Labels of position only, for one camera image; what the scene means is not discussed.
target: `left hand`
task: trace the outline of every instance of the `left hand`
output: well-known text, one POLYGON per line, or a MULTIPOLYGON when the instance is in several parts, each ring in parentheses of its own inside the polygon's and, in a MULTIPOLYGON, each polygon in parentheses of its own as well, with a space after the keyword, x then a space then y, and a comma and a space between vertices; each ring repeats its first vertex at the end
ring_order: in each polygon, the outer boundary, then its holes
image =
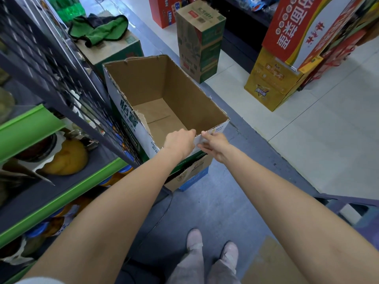
POLYGON ((177 156, 179 162, 185 159, 195 148, 193 141, 196 136, 196 130, 186 131, 181 129, 174 131, 166 136, 163 149, 177 156))

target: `red box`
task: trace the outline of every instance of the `red box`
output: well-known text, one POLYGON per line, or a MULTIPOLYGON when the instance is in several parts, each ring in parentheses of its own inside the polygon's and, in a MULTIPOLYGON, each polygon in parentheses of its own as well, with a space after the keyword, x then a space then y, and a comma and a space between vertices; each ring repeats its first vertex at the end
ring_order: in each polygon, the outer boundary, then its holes
POLYGON ((149 0, 153 20, 165 28, 175 23, 175 12, 182 7, 182 0, 149 0))

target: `light gray pants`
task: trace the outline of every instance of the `light gray pants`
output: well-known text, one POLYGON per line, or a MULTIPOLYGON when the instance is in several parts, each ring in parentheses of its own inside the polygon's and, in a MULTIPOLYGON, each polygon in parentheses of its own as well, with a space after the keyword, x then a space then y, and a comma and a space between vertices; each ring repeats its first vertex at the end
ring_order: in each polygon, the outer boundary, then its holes
MULTIPOLYGON (((204 259, 201 249, 186 254, 176 266, 167 284, 204 284, 204 259)), ((213 264, 208 284, 241 284, 233 271, 221 260, 213 264)))

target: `forearm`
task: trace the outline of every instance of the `forearm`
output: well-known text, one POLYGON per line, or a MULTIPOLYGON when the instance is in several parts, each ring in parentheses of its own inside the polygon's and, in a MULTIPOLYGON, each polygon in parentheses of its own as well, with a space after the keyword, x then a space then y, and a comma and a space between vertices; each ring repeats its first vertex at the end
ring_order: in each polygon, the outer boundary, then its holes
POLYGON ((135 235, 179 161, 162 149, 110 187, 75 218, 26 277, 52 277, 65 284, 114 283, 135 235))
POLYGON ((324 205, 230 146, 225 165, 311 283, 374 283, 379 253, 324 205))

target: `plastic bottle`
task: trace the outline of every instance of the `plastic bottle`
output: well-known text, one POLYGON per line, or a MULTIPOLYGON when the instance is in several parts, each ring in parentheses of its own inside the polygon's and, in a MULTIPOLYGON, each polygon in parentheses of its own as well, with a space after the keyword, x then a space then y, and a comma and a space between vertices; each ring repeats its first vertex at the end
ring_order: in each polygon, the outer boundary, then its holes
POLYGON ((49 0, 49 2, 64 23, 86 14, 79 0, 49 0))

